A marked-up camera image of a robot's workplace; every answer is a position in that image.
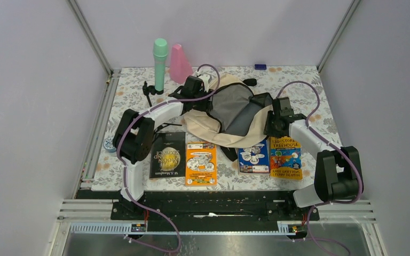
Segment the beige canvas backpack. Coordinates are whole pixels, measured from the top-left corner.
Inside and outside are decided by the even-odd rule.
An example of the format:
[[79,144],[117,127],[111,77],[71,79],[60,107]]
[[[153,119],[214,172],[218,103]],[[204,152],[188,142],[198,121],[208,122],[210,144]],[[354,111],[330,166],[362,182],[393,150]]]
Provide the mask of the beige canvas backpack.
[[265,124],[272,110],[270,93],[256,94],[254,78],[241,81],[223,74],[210,83],[216,93],[210,99],[194,102],[183,116],[186,129],[192,135],[220,146],[224,155],[236,161],[238,148],[247,148],[265,140]]

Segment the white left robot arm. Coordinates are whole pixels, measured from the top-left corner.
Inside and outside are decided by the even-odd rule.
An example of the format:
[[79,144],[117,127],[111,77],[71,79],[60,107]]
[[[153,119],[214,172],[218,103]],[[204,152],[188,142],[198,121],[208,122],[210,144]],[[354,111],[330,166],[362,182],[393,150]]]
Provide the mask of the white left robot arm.
[[113,146],[123,163],[121,195],[127,200],[123,211],[131,219],[144,214],[144,205],[138,201],[144,194],[142,161],[151,152],[155,129],[190,111],[195,103],[207,102],[209,80],[209,75],[189,76],[162,102],[146,110],[127,109],[123,113]]

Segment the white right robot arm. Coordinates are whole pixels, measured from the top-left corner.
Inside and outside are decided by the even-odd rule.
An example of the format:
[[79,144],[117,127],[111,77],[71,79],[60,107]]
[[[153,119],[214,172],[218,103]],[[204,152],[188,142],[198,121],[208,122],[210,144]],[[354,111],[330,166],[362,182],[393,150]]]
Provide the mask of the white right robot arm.
[[293,200],[285,205],[287,217],[297,220],[312,205],[346,204],[360,199],[364,185],[357,149],[326,139],[308,124],[305,115],[294,113],[288,97],[273,100],[264,134],[290,137],[316,160],[314,183],[293,192]]

